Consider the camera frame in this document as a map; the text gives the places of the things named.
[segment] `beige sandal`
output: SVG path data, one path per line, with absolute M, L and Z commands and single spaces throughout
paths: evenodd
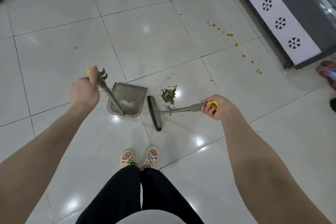
M 157 154 L 155 156 L 151 153 L 152 149 L 156 150 L 156 152 L 157 152 Z M 144 169 L 145 165 L 149 165 L 151 168 L 155 168 L 156 165 L 159 162 L 159 158 L 160 158 L 159 150 L 156 147 L 154 147 L 154 146 L 149 147 L 149 149 L 147 151 L 147 154 L 146 154 L 146 158 L 145 158 L 145 160 L 143 162 L 141 170 Z
M 131 153 L 131 156 L 128 157 L 128 159 L 123 159 L 123 156 L 125 153 L 127 152 L 130 152 Z M 121 164 L 121 168 L 124 168 L 124 167 L 127 167 L 129 165 L 131 165 L 132 163 L 135 163 L 135 155 L 134 155 L 134 152 L 132 150 L 125 150 L 123 152 L 123 154 L 121 154 L 121 157 L 120 157 L 120 164 Z

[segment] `foot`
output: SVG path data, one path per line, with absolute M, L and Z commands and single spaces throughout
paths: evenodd
M 159 162 L 159 158 L 159 150 L 156 147 L 150 147 L 147 151 L 146 158 L 143 162 L 143 167 L 141 170 L 144 170 L 145 168 L 155 168 Z
M 121 168 L 128 167 L 135 162 L 134 153 L 132 150 L 126 150 L 120 157 Z

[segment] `snowflake symbol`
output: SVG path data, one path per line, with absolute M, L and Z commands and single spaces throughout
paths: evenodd
M 272 0 L 265 0 L 262 4 L 262 9 L 264 11 L 268 11 L 272 8 L 273 4 L 272 4 Z
M 301 39 L 293 37 L 292 39 L 288 40 L 289 48 L 296 49 L 301 46 Z
M 286 19 L 285 18 L 282 18 L 280 17 L 279 19 L 277 19 L 275 21 L 275 28 L 277 29 L 282 29 L 284 26 L 286 26 Z

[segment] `gray plastic dustpan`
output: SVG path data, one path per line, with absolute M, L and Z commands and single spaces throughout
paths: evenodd
M 147 88 L 116 82 L 114 83 L 111 92 L 125 114 L 122 115 L 118 108 L 109 99 L 107 103 L 107 110 L 110 113 L 128 117 L 137 117 L 140 115 L 145 101 Z

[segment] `yellow handle grip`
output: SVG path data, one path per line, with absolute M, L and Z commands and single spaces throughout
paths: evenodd
M 218 108 L 219 108 L 219 103 L 218 103 L 216 100 L 208 102 L 208 103 L 207 103 L 207 106 L 208 106 L 208 105 L 211 105 L 211 107 L 214 107 L 214 108 L 215 108 L 215 111 L 217 111 Z

